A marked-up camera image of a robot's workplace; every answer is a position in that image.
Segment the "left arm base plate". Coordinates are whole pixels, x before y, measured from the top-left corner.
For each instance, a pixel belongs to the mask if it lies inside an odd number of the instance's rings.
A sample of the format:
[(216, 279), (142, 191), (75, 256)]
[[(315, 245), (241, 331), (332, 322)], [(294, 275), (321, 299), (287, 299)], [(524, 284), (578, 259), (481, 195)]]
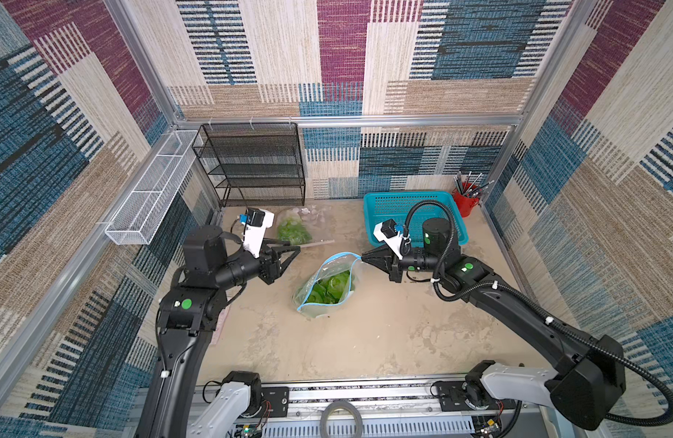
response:
[(290, 390), (287, 386), (263, 386), (260, 394), (250, 390), (249, 406), (238, 419), (257, 422), (265, 416), (269, 419), (287, 418), (289, 401)]

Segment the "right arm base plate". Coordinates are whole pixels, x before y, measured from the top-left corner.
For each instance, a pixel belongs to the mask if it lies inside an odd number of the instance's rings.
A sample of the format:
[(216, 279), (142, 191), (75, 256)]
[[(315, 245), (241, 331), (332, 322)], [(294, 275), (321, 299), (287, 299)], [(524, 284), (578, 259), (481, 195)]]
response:
[(511, 399), (493, 399), (479, 385), (467, 381), (435, 381), (429, 388), (443, 412), (512, 411), (518, 405)]

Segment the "clear blue-zip bag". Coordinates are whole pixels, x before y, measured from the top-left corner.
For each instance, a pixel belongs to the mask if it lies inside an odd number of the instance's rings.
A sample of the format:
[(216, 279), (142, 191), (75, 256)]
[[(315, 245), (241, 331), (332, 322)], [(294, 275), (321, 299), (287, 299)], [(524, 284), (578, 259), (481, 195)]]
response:
[(296, 311), (309, 319), (326, 318), (354, 296), (364, 263), (361, 255), (341, 252), (329, 257), (294, 293)]

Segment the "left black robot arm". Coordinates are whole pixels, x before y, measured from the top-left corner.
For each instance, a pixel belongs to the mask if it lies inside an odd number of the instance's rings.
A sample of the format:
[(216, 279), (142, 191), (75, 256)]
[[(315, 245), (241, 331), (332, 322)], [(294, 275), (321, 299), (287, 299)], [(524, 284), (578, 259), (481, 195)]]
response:
[(225, 243), (240, 237), (219, 226), (201, 226), (186, 237), (185, 265), (172, 278), (155, 322), (158, 360), (135, 432), (137, 437), (183, 437), (201, 363), (227, 292), (244, 289), (256, 277), (271, 285), (282, 277), (301, 249), (265, 238), (253, 255), (244, 248), (228, 254)]

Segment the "chinese cabbage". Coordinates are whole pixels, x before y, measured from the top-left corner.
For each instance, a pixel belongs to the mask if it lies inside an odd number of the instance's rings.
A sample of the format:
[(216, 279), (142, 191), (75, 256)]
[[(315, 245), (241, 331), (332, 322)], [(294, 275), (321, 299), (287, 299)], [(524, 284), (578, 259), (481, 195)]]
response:
[(316, 304), (332, 304), (333, 300), (331, 295), (327, 290), (327, 281), (325, 279), (316, 282), (310, 294), (307, 297), (306, 303), (316, 303)]
[(350, 291), (350, 273), (348, 271), (341, 272), (326, 279), (327, 290), (331, 295), (333, 303), (337, 304)]

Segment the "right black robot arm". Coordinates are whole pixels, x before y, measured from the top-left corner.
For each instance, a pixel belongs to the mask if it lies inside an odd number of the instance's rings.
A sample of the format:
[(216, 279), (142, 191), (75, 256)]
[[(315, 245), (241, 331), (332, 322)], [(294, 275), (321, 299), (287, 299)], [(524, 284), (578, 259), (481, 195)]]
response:
[[(622, 346), (605, 335), (596, 339), (544, 310), (512, 288), (493, 268), (464, 254), (456, 217), (445, 204), (422, 200), (401, 222), (391, 218), (371, 231), (377, 248), (364, 263), (399, 283), (411, 271), (431, 273), (435, 295), (444, 302), (472, 304), (500, 321), (549, 363), (548, 369), (504, 366), (482, 361), (466, 376), (468, 403), (475, 408), (506, 399), (550, 407), (573, 425), (594, 431), (604, 421), (638, 427), (673, 423), (673, 391), (658, 377), (626, 358)], [(667, 406), (662, 414), (634, 418), (612, 409), (627, 390), (632, 372), (658, 390)]]

